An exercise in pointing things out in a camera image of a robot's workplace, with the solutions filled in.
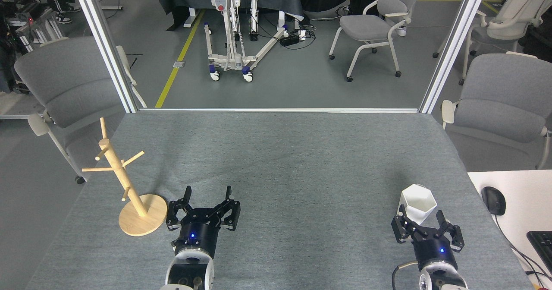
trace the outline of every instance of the patient lift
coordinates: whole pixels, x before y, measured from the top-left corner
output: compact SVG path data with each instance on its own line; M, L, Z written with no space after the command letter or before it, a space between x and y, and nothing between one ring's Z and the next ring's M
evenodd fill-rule
M253 80L253 73L251 70L260 62L264 55L278 42L278 40L288 34L285 30L286 26L279 27L276 34L268 41L268 43L255 55L247 56L243 47L243 36L240 31L240 18L238 16L238 9L240 7L241 0L211 0L212 5L217 11L221 12L224 20L224 29L226 31L226 56L213 54L213 48L211 46L211 36L209 30L209 24L206 22L205 38L207 39L207 58L209 59L209 73L211 79L219 80L219 71L217 67L227 70L240 70L243 74L243 78L247 82ZM258 26L258 11L257 0L251 0L251 22L250 22L250 36L251 40L257 39L257 26ZM240 44L240 52L238 52L238 43Z

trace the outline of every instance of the computer mouse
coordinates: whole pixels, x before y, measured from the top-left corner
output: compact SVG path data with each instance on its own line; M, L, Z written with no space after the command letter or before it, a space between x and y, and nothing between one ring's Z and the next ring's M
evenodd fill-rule
M481 189L481 197L491 214L503 215L506 212L506 199L499 190L486 186Z

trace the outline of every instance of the wooden mug tree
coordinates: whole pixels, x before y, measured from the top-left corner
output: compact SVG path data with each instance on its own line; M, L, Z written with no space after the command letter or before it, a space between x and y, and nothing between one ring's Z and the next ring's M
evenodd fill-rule
M100 118L100 124L102 125L102 140L98 142L98 145L102 151L95 159L99 161L100 158L105 155L111 167L83 168L82 171L115 172L124 190L121 200L123 202L126 201L127 196L130 199L130 203L126 204L119 214L119 227L130 236L147 235L155 231L163 223L167 215L167 203L159 195L145 194L138 196L132 182L130 182L130 178L126 172L126 166L144 155L144 151L140 151L126 161L121 160L115 153L115 149L107 137L105 120L103 117Z

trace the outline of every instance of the round wooden base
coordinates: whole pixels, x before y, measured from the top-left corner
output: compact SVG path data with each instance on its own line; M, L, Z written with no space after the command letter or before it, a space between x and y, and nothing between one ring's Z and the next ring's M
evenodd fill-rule
M154 194L141 195L147 214L140 217L132 202L122 208L119 214L119 227L130 236L143 236L155 231L164 221L167 215L167 203Z

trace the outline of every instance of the keyboard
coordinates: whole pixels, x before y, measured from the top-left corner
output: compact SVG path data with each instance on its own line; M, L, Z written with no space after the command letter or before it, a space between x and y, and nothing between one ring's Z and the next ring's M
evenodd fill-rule
M548 271L552 272L552 231L530 231L527 232L527 239L533 245Z

